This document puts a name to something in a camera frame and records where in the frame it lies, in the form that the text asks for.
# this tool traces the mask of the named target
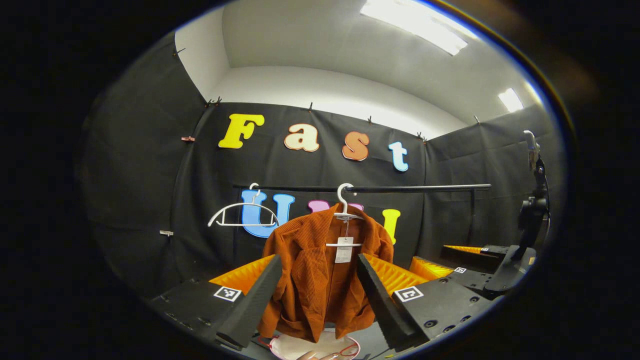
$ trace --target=yellow letter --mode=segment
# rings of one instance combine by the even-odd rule
[[[240,134],[247,140],[253,135],[253,129],[255,129],[256,123],[258,126],[264,124],[264,116],[262,115],[247,115],[247,114],[232,114],[229,116],[231,123],[227,129],[225,138],[218,143],[219,147],[226,147],[228,149],[240,149],[242,147],[242,141],[240,141]]]
[[[394,235],[396,234],[396,223],[398,218],[400,217],[400,211],[396,209],[386,209],[382,211],[382,216],[385,217],[385,230],[391,236],[391,243],[396,244],[396,238]]]
[[[284,138],[284,145],[287,148],[292,150],[304,149],[307,152],[314,152],[320,149],[320,145],[317,142],[318,130],[313,125],[295,124],[289,127],[289,132],[292,134]]]

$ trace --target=white plastic hanger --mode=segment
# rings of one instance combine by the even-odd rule
[[[249,189],[252,190],[253,187],[255,185],[258,185],[257,183],[253,183],[251,184],[251,186],[249,186]],[[274,226],[276,224],[278,224],[278,226],[280,226],[280,222],[278,221],[278,217],[275,215],[275,213],[265,207],[262,206],[260,204],[256,204],[255,203],[255,198],[260,195],[260,190],[258,190],[258,192],[253,196],[253,198],[251,199],[251,202],[239,202],[237,204],[231,204],[228,206],[225,206],[224,208],[220,209],[215,215],[213,215],[213,217],[211,217],[211,220],[209,220],[209,223],[207,224],[208,227],[211,227],[211,224],[213,224],[213,221],[220,215],[222,214],[222,222],[220,221],[216,221],[216,224],[220,225],[220,226]],[[258,206],[259,208],[265,209],[266,211],[271,213],[271,223],[270,224],[225,224],[225,212],[228,208],[233,208],[234,206]]]
[[[344,200],[344,198],[342,197],[342,189],[344,189],[347,186],[350,187],[350,188],[353,187],[353,185],[349,184],[349,183],[344,183],[344,184],[338,186],[338,199],[340,199],[340,202],[342,203],[342,205],[344,207],[343,207],[343,212],[342,213],[334,213],[333,215],[335,217],[337,217],[338,219],[340,219],[340,220],[345,220],[345,222],[348,222],[349,220],[354,219],[354,218],[359,218],[360,220],[364,220],[363,217],[360,217],[360,216],[355,215],[355,214],[349,214],[347,212],[347,207],[349,205],[347,204],[347,200]],[[356,246],[362,246],[362,244],[326,244],[326,246],[331,246],[331,247],[356,247]]]

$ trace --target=clip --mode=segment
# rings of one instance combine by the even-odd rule
[[[174,55],[174,56],[178,55],[178,53],[179,53],[180,51],[176,51],[175,53],[173,53],[173,55]]]

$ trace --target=black metal rod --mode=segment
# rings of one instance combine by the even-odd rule
[[[234,188],[248,189],[248,185],[234,185]],[[279,190],[289,192],[337,192],[337,187],[329,186],[254,186],[254,190]],[[471,190],[491,190],[491,184],[442,185],[442,186],[371,186],[345,188],[345,192],[355,193],[428,193],[428,192],[468,192]]]

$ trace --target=cutout letter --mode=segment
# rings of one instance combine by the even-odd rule
[[[309,207],[309,209],[311,209],[312,213],[322,211],[322,210],[329,210],[329,208],[331,207],[329,206],[329,203],[324,200],[311,200],[307,204],[307,206]],[[349,206],[353,206],[354,208],[360,209],[360,211],[364,211],[364,206],[362,206],[361,204],[349,203]]]
[[[251,202],[257,190],[243,190],[242,191],[242,200],[244,202]],[[267,195],[263,192],[260,192],[260,195],[256,196],[255,203],[258,205],[262,205],[262,202],[267,199]],[[280,222],[280,225],[289,221],[289,208],[291,204],[296,200],[291,195],[277,193],[273,196],[273,201],[278,204],[278,208],[276,209],[276,217]],[[243,224],[260,224],[260,210],[258,206],[251,205],[243,205],[242,207],[242,223]],[[278,225],[273,226],[243,226],[244,230],[251,235],[257,236],[259,238],[268,238],[269,235],[275,230]]]
[[[391,156],[394,159],[394,166],[396,169],[400,171],[407,171],[409,169],[409,165],[402,159],[402,155],[406,155],[406,149],[402,147],[402,143],[394,142],[390,144],[389,150],[391,150]]]
[[[362,161],[369,156],[367,146],[369,137],[357,131],[352,131],[344,137],[345,146],[342,147],[342,155],[351,160]]]
[[[229,118],[231,119],[231,123],[227,129],[227,134],[225,138],[218,143],[219,147],[226,147],[228,149],[240,149],[242,147],[240,135],[247,140],[253,135],[253,130],[256,125],[262,126],[264,124],[264,116],[262,115],[232,114]]]
[[[400,211],[396,209],[386,209],[382,211],[382,216],[385,218],[385,229],[391,236],[391,243],[396,244],[396,223],[398,218],[400,217]]]
[[[317,142],[318,129],[309,124],[295,124],[289,127],[291,134],[284,138],[284,145],[291,150],[304,149],[307,152],[314,152],[320,149]]]

